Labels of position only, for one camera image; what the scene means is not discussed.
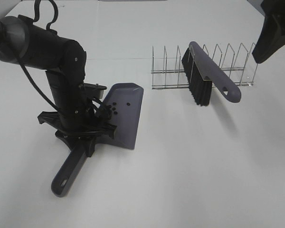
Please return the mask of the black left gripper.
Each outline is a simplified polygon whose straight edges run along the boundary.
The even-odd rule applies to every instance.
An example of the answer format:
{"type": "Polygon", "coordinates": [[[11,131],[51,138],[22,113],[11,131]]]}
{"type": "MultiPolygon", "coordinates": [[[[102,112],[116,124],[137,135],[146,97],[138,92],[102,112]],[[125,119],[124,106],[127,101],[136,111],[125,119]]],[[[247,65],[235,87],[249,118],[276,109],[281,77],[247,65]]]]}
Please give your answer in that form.
{"type": "Polygon", "coordinates": [[[109,123],[110,120],[98,120],[94,111],[76,115],[74,119],[60,118],[58,112],[42,112],[38,116],[40,124],[47,123],[55,128],[55,136],[60,139],[70,151],[78,151],[79,140],[85,141],[85,154],[92,157],[95,151],[97,137],[107,136],[115,138],[116,125],[109,123]]]}

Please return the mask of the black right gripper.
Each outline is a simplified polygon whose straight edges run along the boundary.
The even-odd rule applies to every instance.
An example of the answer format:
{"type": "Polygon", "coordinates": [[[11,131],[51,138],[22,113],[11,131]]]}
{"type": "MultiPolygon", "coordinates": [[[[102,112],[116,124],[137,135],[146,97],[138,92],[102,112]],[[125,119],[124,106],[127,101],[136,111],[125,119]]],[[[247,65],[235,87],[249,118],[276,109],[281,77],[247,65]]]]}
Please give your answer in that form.
{"type": "Polygon", "coordinates": [[[285,45],[285,0],[264,0],[260,6],[265,13],[265,19],[252,52],[258,64],[265,62],[285,45]]]}

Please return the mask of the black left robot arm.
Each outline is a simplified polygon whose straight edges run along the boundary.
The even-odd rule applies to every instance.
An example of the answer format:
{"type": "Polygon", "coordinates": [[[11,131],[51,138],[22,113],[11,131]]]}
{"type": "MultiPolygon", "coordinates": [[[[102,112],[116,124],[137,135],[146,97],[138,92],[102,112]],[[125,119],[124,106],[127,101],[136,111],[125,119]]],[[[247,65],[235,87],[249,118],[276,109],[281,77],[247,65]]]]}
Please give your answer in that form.
{"type": "Polygon", "coordinates": [[[91,156],[98,137],[114,137],[116,126],[108,122],[111,111],[101,100],[106,87],[84,82],[86,52],[77,41],[35,26],[31,18],[7,16],[0,19],[0,61],[24,71],[45,71],[54,110],[42,112],[38,121],[55,128],[68,147],[81,143],[91,156]]]}

